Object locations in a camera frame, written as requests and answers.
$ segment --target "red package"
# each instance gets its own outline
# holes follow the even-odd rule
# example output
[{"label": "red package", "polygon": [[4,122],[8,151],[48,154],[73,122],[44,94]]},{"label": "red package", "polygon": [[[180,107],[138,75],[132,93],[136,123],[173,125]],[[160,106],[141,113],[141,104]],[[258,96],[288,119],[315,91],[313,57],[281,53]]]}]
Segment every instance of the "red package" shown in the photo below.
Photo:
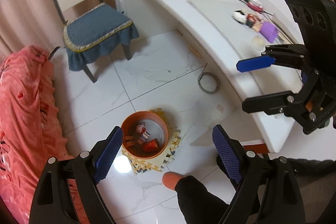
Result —
[{"label": "red package", "polygon": [[158,144],[156,143],[156,139],[151,140],[148,143],[142,145],[142,148],[145,152],[156,152],[159,150]]}]

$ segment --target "red blanket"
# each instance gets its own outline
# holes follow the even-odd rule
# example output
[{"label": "red blanket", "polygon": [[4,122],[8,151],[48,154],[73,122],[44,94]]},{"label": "red blanket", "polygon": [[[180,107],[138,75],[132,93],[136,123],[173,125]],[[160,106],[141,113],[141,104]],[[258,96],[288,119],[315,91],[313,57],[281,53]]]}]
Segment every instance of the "red blanket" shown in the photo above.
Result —
[{"label": "red blanket", "polygon": [[[29,46],[0,67],[0,196],[20,224],[28,224],[35,188],[50,157],[73,158],[57,119],[53,64],[48,51]],[[72,197],[81,223],[88,223],[76,186]]]}]

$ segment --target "orange bucket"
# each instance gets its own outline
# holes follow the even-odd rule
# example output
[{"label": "orange bucket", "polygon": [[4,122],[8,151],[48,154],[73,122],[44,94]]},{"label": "orange bucket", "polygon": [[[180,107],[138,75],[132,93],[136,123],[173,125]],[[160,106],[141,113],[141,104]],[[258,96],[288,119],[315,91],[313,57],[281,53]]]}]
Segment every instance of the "orange bucket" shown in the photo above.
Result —
[{"label": "orange bucket", "polygon": [[[156,152],[144,152],[142,145],[137,143],[137,140],[141,137],[140,133],[136,132],[136,126],[138,124],[144,124],[146,131],[150,134],[145,143],[156,139],[159,150]],[[149,160],[160,155],[168,144],[168,128],[166,123],[159,117],[159,115],[150,111],[138,111],[129,115],[121,125],[121,129],[124,133],[123,146],[129,154],[135,158],[142,160]],[[127,146],[125,137],[133,136],[136,142],[133,146]]]}]

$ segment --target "beige curtain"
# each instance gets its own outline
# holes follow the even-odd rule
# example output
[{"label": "beige curtain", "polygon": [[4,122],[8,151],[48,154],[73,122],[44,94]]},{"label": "beige curtain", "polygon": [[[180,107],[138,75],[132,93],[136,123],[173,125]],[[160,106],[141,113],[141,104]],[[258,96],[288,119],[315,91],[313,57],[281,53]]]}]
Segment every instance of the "beige curtain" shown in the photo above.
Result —
[{"label": "beige curtain", "polygon": [[[114,0],[104,0],[115,7]],[[87,0],[64,15],[74,19],[98,4]],[[0,63],[24,46],[36,44],[52,51],[63,45],[62,22],[52,0],[0,0]]]}]

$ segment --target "foot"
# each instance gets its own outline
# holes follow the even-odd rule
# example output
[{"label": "foot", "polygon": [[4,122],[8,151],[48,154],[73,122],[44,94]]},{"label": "foot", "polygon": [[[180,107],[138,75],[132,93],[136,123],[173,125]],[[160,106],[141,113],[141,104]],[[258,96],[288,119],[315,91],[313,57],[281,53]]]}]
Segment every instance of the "foot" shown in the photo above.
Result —
[{"label": "foot", "polygon": [[184,178],[183,175],[180,175],[175,172],[167,172],[162,177],[162,183],[170,190],[175,191],[175,186],[179,182],[180,179]]}]

